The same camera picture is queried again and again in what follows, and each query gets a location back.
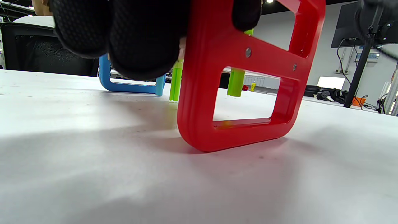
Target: black cable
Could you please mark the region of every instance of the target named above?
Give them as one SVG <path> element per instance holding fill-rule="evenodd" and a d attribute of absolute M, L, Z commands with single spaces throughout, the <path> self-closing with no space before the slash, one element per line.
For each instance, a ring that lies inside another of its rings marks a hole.
<path fill-rule="evenodd" d="M 19 0 L 14 0 L 14 1 L 12 1 L 12 2 L 10 2 L 10 4 L 8 5 L 8 7 L 7 7 L 7 19 L 8 19 L 8 21 L 9 22 L 11 22 L 11 20 L 10 20 L 10 17 L 8 16 L 9 15 L 9 13 L 10 13 L 10 6 L 11 6 L 11 4 L 14 4 L 14 3 L 16 3 L 16 2 L 18 2 Z"/>
<path fill-rule="evenodd" d="M 1 6 L 1 9 L 4 11 L 4 14 L 6 15 L 6 14 L 7 14 L 7 12 L 6 12 L 6 10 L 4 9 L 4 7 L 3 7 L 3 6 Z"/>
<path fill-rule="evenodd" d="M 364 95 L 363 97 L 361 97 L 362 99 L 368 98 L 369 95 Z M 370 109 L 370 110 L 376 110 L 376 107 L 374 105 L 371 105 L 370 103 L 363 103 L 362 104 L 363 107 Z"/>
<path fill-rule="evenodd" d="M 339 55 L 340 47 L 341 47 L 341 45 L 343 44 L 343 42 L 344 42 L 345 40 L 348 40 L 348 39 L 347 39 L 347 38 L 344 38 L 344 39 L 341 40 L 341 42 L 340 42 L 340 44 L 339 44 L 339 47 L 337 48 L 336 54 L 337 54 L 337 57 L 339 58 L 339 61 L 340 61 L 341 73 L 343 74 L 344 78 L 348 81 L 349 85 L 351 86 L 350 80 L 347 78 L 347 76 L 346 76 L 345 73 L 344 73 L 343 61 L 341 60 L 340 55 Z M 356 89 L 356 91 L 355 91 L 354 99 L 358 102 L 358 105 L 361 107 L 361 110 L 363 110 L 362 105 L 361 105 L 361 103 L 359 102 L 359 100 L 358 100 L 358 98 L 357 98 L 358 90 L 359 90 L 359 88 L 357 87 L 357 89 Z"/>
<path fill-rule="evenodd" d="M 391 11 L 394 11 L 394 8 L 398 8 L 397 5 L 388 6 L 384 1 L 371 2 L 369 0 L 364 0 L 363 2 L 364 2 L 364 4 L 368 5 L 369 7 L 380 6 L 385 10 L 385 12 L 388 12 L 390 14 L 391 14 Z M 362 12 L 361 7 L 358 7 L 357 11 L 355 12 L 355 28 L 357 29 L 357 33 L 359 34 L 360 39 L 362 39 L 366 44 L 373 46 L 381 54 L 383 54 L 393 60 L 398 61 L 397 55 L 394 55 L 386 50 L 378 48 L 377 45 L 380 45 L 381 43 L 379 43 L 377 40 L 375 40 L 374 37 L 367 37 L 367 35 L 364 34 L 364 32 L 361 28 L 361 21 L 360 21 L 361 12 Z"/>
<path fill-rule="evenodd" d="M 355 41 L 357 41 L 357 38 L 355 38 L 354 39 L 354 50 L 355 50 L 355 53 L 356 53 L 356 56 L 355 56 L 355 65 L 358 67 L 358 62 L 357 62 L 357 58 L 358 58 L 358 51 L 357 51 L 357 46 L 355 46 Z"/>
<path fill-rule="evenodd" d="M 385 96 L 387 96 L 388 95 L 388 93 L 386 93 L 386 94 L 384 94 L 384 95 L 382 95 L 381 97 L 380 97 L 380 99 L 377 101 L 377 104 L 379 104 L 380 105 L 380 108 L 378 109 L 378 110 L 376 110 L 376 111 L 378 111 L 380 114 L 383 112 L 384 114 L 386 114 L 386 110 L 385 110 L 385 106 L 384 106 L 384 103 L 385 103 L 385 98 L 383 99 L 383 97 L 385 97 Z"/>

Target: red object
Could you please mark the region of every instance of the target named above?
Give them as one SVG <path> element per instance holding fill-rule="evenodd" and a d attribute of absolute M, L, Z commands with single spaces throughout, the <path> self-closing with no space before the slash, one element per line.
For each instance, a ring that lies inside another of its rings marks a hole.
<path fill-rule="evenodd" d="M 299 111 L 325 17 L 325 0 L 278 0 L 296 15 L 289 50 L 234 28 L 233 0 L 193 0 L 178 105 L 178 128 L 191 146 L 212 152 L 280 138 Z M 247 48 L 251 49 L 246 58 Z M 222 70 L 280 77 L 270 118 L 213 121 Z"/>
<path fill-rule="evenodd" d="M 360 97 L 354 97 L 354 99 L 352 99 L 352 105 L 353 106 L 362 106 L 366 101 L 366 98 L 360 98 Z"/>

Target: office chair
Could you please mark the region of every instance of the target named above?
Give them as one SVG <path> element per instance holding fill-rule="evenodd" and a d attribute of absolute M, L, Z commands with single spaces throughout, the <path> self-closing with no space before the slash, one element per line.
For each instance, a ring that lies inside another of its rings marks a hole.
<path fill-rule="evenodd" d="M 1 26 L 6 69 L 97 76 L 99 59 L 65 49 L 52 28 L 18 23 Z"/>

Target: black gripper pad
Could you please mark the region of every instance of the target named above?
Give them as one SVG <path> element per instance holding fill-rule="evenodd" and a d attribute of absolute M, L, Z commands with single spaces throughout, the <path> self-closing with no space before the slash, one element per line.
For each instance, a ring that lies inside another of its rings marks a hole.
<path fill-rule="evenodd" d="M 107 0 L 51 0 L 55 31 L 62 44 L 84 58 L 107 52 L 111 8 Z"/>
<path fill-rule="evenodd" d="M 114 68 L 134 80 L 168 72 L 186 33 L 189 1 L 113 0 L 114 18 L 108 52 Z"/>
<path fill-rule="evenodd" d="M 152 80 L 168 72 L 188 29 L 190 0 L 52 0 L 56 32 L 70 51 L 95 58 L 109 53 L 124 77 Z M 234 0 L 232 22 L 254 28 L 261 0 Z"/>

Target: monitor stand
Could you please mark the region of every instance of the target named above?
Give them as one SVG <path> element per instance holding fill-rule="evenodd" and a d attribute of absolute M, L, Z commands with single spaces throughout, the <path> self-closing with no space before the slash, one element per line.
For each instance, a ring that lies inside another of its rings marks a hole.
<path fill-rule="evenodd" d="M 378 6 L 376 9 L 375 15 L 373 16 L 373 22 L 371 25 L 371 33 L 369 34 L 369 37 L 372 39 L 376 36 L 376 33 L 378 32 L 378 26 L 379 26 L 382 14 L 383 14 L 383 8 Z M 363 70 L 365 69 L 365 65 L 368 60 L 369 53 L 372 49 L 372 45 L 368 44 L 367 42 L 368 41 L 364 41 L 365 45 L 363 47 L 361 57 L 359 58 L 357 69 L 355 70 L 354 76 L 352 77 L 351 86 L 348 90 L 347 98 L 345 99 L 345 102 L 344 102 L 344 107 L 347 107 L 347 108 L 350 108 L 353 103 L 353 99 L 356 95 L 359 81 L 361 80 L 362 73 L 363 73 Z"/>

